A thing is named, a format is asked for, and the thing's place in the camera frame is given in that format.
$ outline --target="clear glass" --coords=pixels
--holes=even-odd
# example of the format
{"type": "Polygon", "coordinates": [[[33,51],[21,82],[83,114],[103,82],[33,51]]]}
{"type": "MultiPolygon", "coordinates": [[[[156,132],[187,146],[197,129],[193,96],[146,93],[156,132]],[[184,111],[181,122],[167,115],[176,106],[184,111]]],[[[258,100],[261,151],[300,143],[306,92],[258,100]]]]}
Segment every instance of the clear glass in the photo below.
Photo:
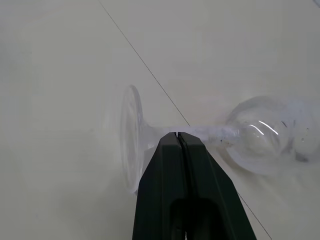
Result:
{"type": "Polygon", "coordinates": [[[320,155],[320,106],[301,100],[258,96],[239,104],[224,126],[151,127],[143,118],[139,93],[129,86],[123,97],[120,124],[125,183],[138,189],[159,140],[170,132],[186,132],[205,145],[226,148],[241,167],[257,174],[316,161],[320,155]]]}

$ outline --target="white surface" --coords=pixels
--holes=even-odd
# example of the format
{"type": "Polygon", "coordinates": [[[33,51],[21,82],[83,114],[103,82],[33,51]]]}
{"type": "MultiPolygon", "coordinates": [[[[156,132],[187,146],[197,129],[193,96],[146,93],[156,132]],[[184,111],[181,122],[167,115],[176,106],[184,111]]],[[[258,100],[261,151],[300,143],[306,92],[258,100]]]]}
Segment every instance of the white surface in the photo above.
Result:
{"type": "MultiPolygon", "coordinates": [[[[218,123],[252,96],[319,96],[311,0],[102,4],[191,125],[218,123]]],[[[136,52],[96,0],[1,1],[1,239],[131,239],[136,197],[123,188],[117,130],[124,87],[137,87],[151,125],[186,125],[136,52]]],[[[210,151],[258,239],[270,239],[263,227],[273,239],[319,238],[320,166],[261,177],[210,151]]]]}

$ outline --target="white tile floor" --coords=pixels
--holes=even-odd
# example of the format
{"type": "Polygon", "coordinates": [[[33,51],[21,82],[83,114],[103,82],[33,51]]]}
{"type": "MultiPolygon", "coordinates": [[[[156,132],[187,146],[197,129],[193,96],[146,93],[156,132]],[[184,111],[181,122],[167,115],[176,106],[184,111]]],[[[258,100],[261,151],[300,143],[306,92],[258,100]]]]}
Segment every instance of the white tile floor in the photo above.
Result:
{"type": "MultiPolygon", "coordinates": [[[[261,94],[319,97],[319,23],[312,0],[1,1],[1,239],[130,239],[124,87],[155,126],[220,123],[261,94]]],[[[319,165],[262,177],[210,152],[257,239],[319,239],[319,165]]]]}

